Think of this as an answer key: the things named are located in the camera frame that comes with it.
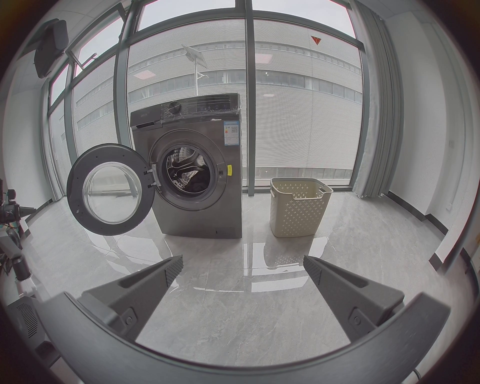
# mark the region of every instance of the curtain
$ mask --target curtain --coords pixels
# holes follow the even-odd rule
[[[383,20],[358,1],[351,0],[350,4],[355,32],[365,46],[362,58],[368,63],[368,83],[364,84],[364,114],[368,121],[363,121],[365,142],[353,191],[360,197],[375,197],[388,192],[398,161],[403,90],[396,53]]]

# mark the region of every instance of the control panel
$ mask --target control panel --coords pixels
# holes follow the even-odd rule
[[[239,94],[195,96],[156,104],[130,114],[132,128],[144,128],[158,123],[188,119],[208,118],[240,113]]]

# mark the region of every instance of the front-load washing machine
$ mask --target front-load washing machine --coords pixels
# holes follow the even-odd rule
[[[91,148],[75,162],[67,198],[92,232],[124,233],[150,206],[162,233],[242,236],[240,96],[195,96],[131,113],[135,151]]]

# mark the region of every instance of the sky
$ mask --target sky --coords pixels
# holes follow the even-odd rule
[[[254,10],[287,13],[328,25],[355,37],[345,7],[329,0],[252,0]],[[146,6],[140,29],[182,14],[235,7],[235,0],[158,0]]]
[[[329,0],[252,0],[254,10],[273,11],[291,14],[328,25],[355,37],[353,27],[345,7]],[[186,13],[216,8],[235,7],[235,0],[157,0],[145,6],[139,29]],[[79,53],[79,61],[84,62],[93,53],[100,56],[108,48],[118,43],[122,19],[117,19],[85,44]],[[77,75],[82,70],[77,66]]]

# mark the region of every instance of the laundry basket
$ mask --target laundry basket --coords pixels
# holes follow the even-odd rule
[[[276,237],[314,235],[332,192],[317,179],[271,179],[270,228],[273,234]]]

